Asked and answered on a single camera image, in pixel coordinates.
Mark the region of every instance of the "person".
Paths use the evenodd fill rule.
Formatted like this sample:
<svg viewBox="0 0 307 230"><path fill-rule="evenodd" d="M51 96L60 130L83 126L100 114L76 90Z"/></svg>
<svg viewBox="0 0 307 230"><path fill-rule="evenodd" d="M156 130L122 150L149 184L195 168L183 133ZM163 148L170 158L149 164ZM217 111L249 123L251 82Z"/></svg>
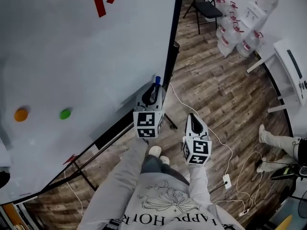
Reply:
<svg viewBox="0 0 307 230"><path fill-rule="evenodd" d="M244 229L210 201L206 170L189 165L190 183L154 146L136 139L95 192L78 230Z"/></svg>
<svg viewBox="0 0 307 230"><path fill-rule="evenodd" d="M276 161L267 161L264 157L257 167L257 172L271 172L292 164L307 163L307 140L301 137L274 136L265 130L263 124L259 127L259 142L283 149L287 154Z"/></svg>

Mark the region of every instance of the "whiteboard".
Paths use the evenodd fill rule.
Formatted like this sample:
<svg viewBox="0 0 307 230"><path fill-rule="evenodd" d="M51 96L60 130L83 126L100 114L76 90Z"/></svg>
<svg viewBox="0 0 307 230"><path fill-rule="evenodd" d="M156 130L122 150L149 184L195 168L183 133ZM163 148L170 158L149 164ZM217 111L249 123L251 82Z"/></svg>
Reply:
<svg viewBox="0 0 307 230"><path fill-rule="evenodd" d="M175 0L106 1L99 17L94 0L0 0L0 138L13 162L0 204L42 190L163 80Z"/></svg>

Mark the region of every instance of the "person's leg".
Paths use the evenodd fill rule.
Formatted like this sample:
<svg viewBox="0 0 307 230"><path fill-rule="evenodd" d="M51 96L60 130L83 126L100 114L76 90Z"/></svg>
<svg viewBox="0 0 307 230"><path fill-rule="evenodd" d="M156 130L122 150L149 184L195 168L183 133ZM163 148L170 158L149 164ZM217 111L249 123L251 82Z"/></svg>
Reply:
<svg viewBox="0 0 307 230"><path fill-rule="evenodd" d="M156 156L148 155L142 164L142 173L161 173L162 161Z"/></svg>
<svg viewBox="0 0 307 230"><path fill-rule="evenodd" d="M281 148L291 157L295 154L295 159L298 159L297 149L300 139L300 137L274 136L264 129L264 125L260 125L259 127L260 143L266 143L270 146Z"/></svg>
<svg viewBox="0 0 307 230"><path fill-rule="evenodd" d="M184 182L185 184L190 185L190 183L186 180L186 178L184 178L184 176L182 174L180 174L178 171L169 167L168 164L165 164L165 163L162 164L161 172L164 173L164 174L169 174L169 175L175 177L176 179Z"/></svg>
<svg viewBox="0 0 307 230"><path fill-rule="evenodd" d="M262 164L257 168L257 172L276 171L291 164L296 164L296 161L288 154L284 155L281 159L272 162L266 161L266 159L263 158Z"/></svg>

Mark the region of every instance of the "black chair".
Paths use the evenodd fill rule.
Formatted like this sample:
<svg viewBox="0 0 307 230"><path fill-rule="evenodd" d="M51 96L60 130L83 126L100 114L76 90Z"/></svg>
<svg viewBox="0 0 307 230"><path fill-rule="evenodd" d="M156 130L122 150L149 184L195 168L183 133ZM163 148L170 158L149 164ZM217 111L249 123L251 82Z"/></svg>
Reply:
<svg viewBox="0 0 307 230"><path fill-rule="evenodd" d="M198 12L201 13L205 18L208 18L208 19L215 18L215 28L217 29L216 18L222 17L223 13L221 11L219 11L215 7L215 0L212 0L212 1L193 0L193 2L191 3L189 9L187 10L185 15L183 16L183 18L186 17L187 13L189 13L189 10L191 9L191 7L195 8L195 11L190 11L190 12L196 12L197 25L198 25L198 34L201 34L201 30L200 30L200 25L201 24L199 22Z"/></svg>

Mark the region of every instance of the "gray sweatshirt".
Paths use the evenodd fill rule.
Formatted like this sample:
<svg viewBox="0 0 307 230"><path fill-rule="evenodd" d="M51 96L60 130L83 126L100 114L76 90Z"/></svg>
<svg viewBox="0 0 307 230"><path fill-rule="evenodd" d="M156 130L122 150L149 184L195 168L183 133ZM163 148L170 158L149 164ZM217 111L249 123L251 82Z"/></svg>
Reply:
<svg viewBox="0 0 307 230"><path fill-rule="evenodd" d="M79 230L244 229L210 202L204 166L189 165L190 186L168 174L140 174L146 150L141 139L129 145L121 162L95 192Z"/></svg>

